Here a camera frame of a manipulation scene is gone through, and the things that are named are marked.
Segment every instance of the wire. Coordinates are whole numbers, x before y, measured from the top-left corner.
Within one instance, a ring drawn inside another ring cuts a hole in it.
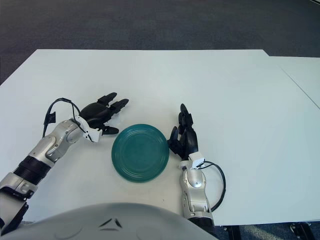
[[[219,167],[219,165],[217,165],[217,164],[215,164],[215,163],[213,163],[213,162],[211,162],[211,161],[204,161],[204,162],[203,162],[202,164],[200,164],[198,167],[199,167],[199,169],[206,169],[206,168],[211,167],[211,166],[215,166],[215,167],[219,170],[219,172],[220,172],[220,174],[221,174],[221,177],[222,177],[222,181],[223,181],[223,190],[222,190],[220,199],[219,199],[219,201],[211,208],[211,212],[213,212],[214,210],[216,210],[216,209],[220,206],[220,204],[221,204],[222,201],[224,200],[224,197],[225,197],[225,194],[226,194],[226,177],[225,177],[224,171],[222,171],[221,167]]]
[[[47,131],[48,124],[50,124],[50,123],[55,123],[55,122],[56,122],[55,117],[54,117],[54,121],[50,121],[50,112],[51,112],[53,106],[55,105],[55,103],[57,103],[57,102],[65,102],[65,103],[71,104],[71,106],[72,106],[73,120],[74,120],[75,124],[77,124],[77,126],[82,130],[82,132],[85,133],[86,131],[83,130],[83,129],[80,127],[80,124],[79,124],[79,123],[77,122],[77,120],[76,120],[75,109],[78,111],[78,114],[80,114],[80,110],[79,110],[79,108],[77,107],[77,105],[75,105],[71,100],[69,100],[69,99],[67,99],[67,98],[60,97],[60,98],[56,99],[53,103],[51,103],[51,105],[49,106],[49,108],[48,108],[48,110],[47,110],[47,112],[46,112],[46,114],[45,114],[44,123],[43,123],[44,126],[43,126],[42,137],[44,138],[45,135],[46,135],[46,131]]]

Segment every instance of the gray carpet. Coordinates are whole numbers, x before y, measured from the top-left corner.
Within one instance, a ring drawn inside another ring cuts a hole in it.
[[[320,57],[309,0],[0,0],[0,84],[36,49],[264,49]]]
[[[290,230],[290,223],[259,224],[240,226],[242,240],[297,240]],[[216,226],[216,234],[220,240],[229,240],[228,232]],[[310,226],[316,240],[320,240],[320,222],[312,222]]]

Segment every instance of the white bracket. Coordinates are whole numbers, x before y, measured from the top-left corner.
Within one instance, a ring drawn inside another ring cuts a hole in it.
[[[84,133],[83,133],[82,136],[85,139],[88,139],[88,141],[90,141],[90,138],[91,138],[92,142],[95,142],[95,143],[99,142],[99,138],[100,138],[100,136],[102,136],[102,129],[99,129],[99,128],[93,129],[93,128],[91,128],[89,126],[89,124],[87,123],[87,121],[84,120],[79,115],[75,117],[75,120],[80,123],[80,128],[82,128],[84,130]]]
[[[197,166],[199,166],[200,164],[203,164],[204,161],[205,161],[205,157],[202,156],[201,152],[199,151],[189,154],[190,169],[197,169]]]

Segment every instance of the teal ceramic plate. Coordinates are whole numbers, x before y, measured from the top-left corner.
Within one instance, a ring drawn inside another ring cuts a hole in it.
[[[112,163],[125,179],[144,183],[157,177],[166,167],[169,147],[165,136],[147,124],[123,130],[112,146]]]

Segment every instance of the white tabletop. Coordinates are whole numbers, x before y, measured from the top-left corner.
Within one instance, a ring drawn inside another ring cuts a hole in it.
[[[271,58],[320,107],[320,58],[292,56]]]
[[[37,50],[0,86],[0,178],[39,141],[56,98],[83,108],[111,92],[130,100],[111,126],[150,124],[166,138],[178,124],[180,104],[186,105],[199,150],[226,176],[216,225],[320,219],[320,111],[262,50]],[[71,116],[68,104],[54,110],[57,122]],[[113,168],[115,138],[73,145],[28,201],[24,219],[109,202],[182,214],[179,157],[170,153],[156,179],[131,183]],[[213,168],[204,172],[213,205],[221,177]]]

